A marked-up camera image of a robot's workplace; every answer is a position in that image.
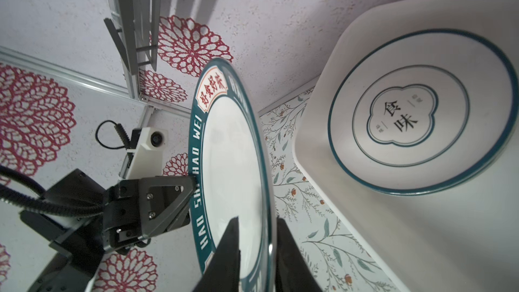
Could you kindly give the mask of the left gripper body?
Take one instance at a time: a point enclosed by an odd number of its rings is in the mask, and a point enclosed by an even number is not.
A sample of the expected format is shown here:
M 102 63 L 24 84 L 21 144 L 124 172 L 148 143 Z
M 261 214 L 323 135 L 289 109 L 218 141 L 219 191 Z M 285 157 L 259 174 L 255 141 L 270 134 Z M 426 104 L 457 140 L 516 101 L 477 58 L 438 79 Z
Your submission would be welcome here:
M 107 254 L 128 254 L 150 244 L 141 230 L 138 180 L 120 181 L 105 191 L 102 241 Z

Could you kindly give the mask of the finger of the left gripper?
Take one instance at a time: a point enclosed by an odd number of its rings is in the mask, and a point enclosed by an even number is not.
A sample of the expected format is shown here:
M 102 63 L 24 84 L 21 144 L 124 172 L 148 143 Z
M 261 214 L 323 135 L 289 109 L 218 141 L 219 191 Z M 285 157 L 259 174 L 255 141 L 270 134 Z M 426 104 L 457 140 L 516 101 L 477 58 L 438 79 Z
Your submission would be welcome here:
M 141 235 L 145 239 L 190 223 L 189 202 L 195 177 L 149 177 L 138 182 Z

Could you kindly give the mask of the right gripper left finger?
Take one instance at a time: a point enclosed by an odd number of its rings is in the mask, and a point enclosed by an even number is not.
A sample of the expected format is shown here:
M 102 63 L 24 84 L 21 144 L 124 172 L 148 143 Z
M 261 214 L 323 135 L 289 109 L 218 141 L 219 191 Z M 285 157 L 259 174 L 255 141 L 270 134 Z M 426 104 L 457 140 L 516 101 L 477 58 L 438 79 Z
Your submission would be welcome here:
M 239 290 L 241 252 L 239 218 L 230 219 L 208 269 L 193 289 L 194 292 Z

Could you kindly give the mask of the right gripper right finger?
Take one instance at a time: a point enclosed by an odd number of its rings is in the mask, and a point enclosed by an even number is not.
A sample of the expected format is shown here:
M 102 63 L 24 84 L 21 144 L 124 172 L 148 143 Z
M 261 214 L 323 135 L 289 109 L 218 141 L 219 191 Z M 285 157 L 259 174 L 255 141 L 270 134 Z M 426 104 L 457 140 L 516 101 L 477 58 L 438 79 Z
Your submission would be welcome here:
M 277 292 L 321 291 L 284 219 L 277 218 Z

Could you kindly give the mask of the green rim lettered plate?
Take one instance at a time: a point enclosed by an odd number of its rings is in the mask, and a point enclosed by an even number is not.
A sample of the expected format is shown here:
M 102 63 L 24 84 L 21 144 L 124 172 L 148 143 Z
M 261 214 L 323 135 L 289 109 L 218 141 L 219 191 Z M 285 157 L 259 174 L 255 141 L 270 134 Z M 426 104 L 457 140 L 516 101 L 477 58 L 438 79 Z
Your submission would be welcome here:
M 239 221 L 240 291 L 272 291 L 277 230 L 258 117 L 231 63 L 212 59 L 196 86 L 189 125 L 190 215 L 202 272 L 229 221 Z

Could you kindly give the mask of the green clover plate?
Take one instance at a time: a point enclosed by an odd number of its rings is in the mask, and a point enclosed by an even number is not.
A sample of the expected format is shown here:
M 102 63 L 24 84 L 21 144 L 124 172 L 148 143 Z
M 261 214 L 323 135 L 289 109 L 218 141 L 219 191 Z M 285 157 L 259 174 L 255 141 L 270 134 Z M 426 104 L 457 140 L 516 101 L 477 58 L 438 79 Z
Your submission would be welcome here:
M 347 73 L 327 134 L 354 181 L 388 195 L 425 195 L 482 173 L 517 121 L 510 48 L 474 32 L 432 28 L 383 43 Z

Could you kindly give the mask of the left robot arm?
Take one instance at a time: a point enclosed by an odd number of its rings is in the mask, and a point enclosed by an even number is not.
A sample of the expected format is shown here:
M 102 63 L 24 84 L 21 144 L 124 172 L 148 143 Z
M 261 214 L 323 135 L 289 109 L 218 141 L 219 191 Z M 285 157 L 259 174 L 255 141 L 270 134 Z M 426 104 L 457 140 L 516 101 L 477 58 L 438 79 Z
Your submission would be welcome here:
M 79 169 L 44 194 L 44 201 L 66 206 L 102 206 L 92 218 L 60 218 L 29 211 L 20 220 L 56 251 L 30 291 L 86 291 L 105 255 L 126 256 L 156 236 L 190 223 L 192 176 L 124 180 L 104 189 Z

